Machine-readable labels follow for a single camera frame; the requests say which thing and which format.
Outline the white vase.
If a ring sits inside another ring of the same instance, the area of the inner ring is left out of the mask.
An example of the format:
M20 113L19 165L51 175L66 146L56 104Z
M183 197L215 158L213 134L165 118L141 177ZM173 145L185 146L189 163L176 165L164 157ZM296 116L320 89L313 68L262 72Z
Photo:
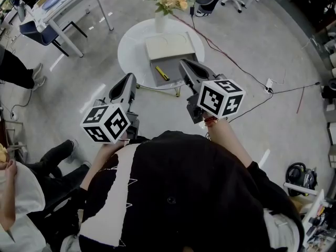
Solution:
M154 21L156 33L159 34L164 32L168 19L168 15L165 15L163 11L155 13Z

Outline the person's right forearm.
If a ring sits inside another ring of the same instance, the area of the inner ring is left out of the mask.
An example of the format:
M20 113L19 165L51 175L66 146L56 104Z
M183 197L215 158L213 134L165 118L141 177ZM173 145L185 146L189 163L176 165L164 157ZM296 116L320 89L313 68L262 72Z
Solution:
M209 137L213 142L223 146L230 153L236 156L246 168L251 165L253 162L252 158L240 143L227 120L219 120L216 117L211 116L206 118L204 122L208 128Z

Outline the round white side table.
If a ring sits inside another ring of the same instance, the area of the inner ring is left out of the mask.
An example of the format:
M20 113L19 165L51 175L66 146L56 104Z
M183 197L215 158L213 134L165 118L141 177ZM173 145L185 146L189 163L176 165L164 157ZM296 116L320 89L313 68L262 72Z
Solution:
M146 52L145 39L163 34L177 34L188 32L196 51L198 62L203 62L205 58L204 46L197 33L186 24L178 20L168 19L163 33L156 33L154 18L144 20L132 26L122 37L118 45L118 62L125 74L133 73L136 82L140 87L152 90L175 89L180 91L180 87L185 84L184 80L173 84L156 86L152 71L149 65L149 58Z

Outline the grey drawer box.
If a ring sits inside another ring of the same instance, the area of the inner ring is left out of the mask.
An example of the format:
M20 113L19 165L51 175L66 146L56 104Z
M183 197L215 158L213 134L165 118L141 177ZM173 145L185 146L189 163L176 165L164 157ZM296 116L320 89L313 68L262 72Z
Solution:
M179 71L181 59L198 61L188 32L148 37L145 39L145 46L153 79L158 87L182 80ZM162 78L155 69L156 66L159 66L169 77L169 81Z

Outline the person's black white top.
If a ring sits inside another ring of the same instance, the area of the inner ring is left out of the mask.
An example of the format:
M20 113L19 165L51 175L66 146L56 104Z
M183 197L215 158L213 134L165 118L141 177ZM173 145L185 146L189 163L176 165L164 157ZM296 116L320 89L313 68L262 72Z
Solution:
M265 208L295 222L301 251L298 211L256 162L178 131L123 151L83 190L81 252L287 252L271 248Z

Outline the blue plate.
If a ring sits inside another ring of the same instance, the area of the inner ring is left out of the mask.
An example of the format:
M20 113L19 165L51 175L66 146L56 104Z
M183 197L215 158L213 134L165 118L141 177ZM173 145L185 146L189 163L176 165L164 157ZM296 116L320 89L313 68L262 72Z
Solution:
M53 6L55 6L60 0L46 0L45 3L42 5L43 10L49 10Z

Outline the blue chair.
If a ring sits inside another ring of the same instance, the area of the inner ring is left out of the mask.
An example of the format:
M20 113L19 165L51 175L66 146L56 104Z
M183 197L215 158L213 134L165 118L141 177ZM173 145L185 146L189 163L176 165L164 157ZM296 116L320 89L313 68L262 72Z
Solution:
M53 44L57 49L59 49L65 56L69 56L62 48L61 44L56 40L59 36L56 31L49 25L41 32L37 30L34 21L29 21L19 26L19 31L22 35L32 39L33 41L43 45L48 46Z

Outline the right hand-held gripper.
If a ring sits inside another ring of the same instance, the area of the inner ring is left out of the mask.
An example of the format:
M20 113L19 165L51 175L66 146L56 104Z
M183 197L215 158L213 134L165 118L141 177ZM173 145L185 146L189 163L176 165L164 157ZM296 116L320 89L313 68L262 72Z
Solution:
M193 93L187 99L187 110L195 124L203 121L205 112L218 119L238 112L246 91L235 81L216 76L210 68L188 59L180 60L179 71Z

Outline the person's light trousers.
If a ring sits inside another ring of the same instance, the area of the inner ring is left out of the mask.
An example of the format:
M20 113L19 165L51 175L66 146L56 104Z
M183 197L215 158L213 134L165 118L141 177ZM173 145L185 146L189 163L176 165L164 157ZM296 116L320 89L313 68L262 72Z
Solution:
M287 252L299 251L299 229L292 219L283 214L271 214L271 211L265 208L264 221L271 248L284 248Z

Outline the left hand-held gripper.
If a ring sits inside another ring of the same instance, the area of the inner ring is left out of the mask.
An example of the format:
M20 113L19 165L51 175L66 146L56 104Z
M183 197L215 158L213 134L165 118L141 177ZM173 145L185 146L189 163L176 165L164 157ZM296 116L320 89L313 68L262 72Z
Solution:
M80 126L95 143L111 144L122 139L136 139L139 130L138 115L131 111L137 91L133 73L126 74L109 92L110 103L95 100L85 113Z

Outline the person's left forearm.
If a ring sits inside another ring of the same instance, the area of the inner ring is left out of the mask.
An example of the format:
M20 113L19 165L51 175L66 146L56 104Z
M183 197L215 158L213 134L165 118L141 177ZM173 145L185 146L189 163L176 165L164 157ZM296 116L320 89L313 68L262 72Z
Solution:
M102 168L105 167L107 162L117 161L117 166L121 166L124 162L124 159L122 158L124 151L120 152L120 154L118 153L119 150L122 150L128 143L129 139L119 139L115 144L103 144L93 161L93 165L80 184L80 188L87 191L91 180Z

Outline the black yellow vacuum cleaner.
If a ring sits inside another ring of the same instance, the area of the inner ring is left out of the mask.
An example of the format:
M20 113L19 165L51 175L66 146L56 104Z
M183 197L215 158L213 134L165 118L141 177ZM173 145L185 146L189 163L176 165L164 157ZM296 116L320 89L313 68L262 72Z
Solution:
M309 169L302 162L297 162L287 168L285 180L292 185L315 190L317 185L317 168Z

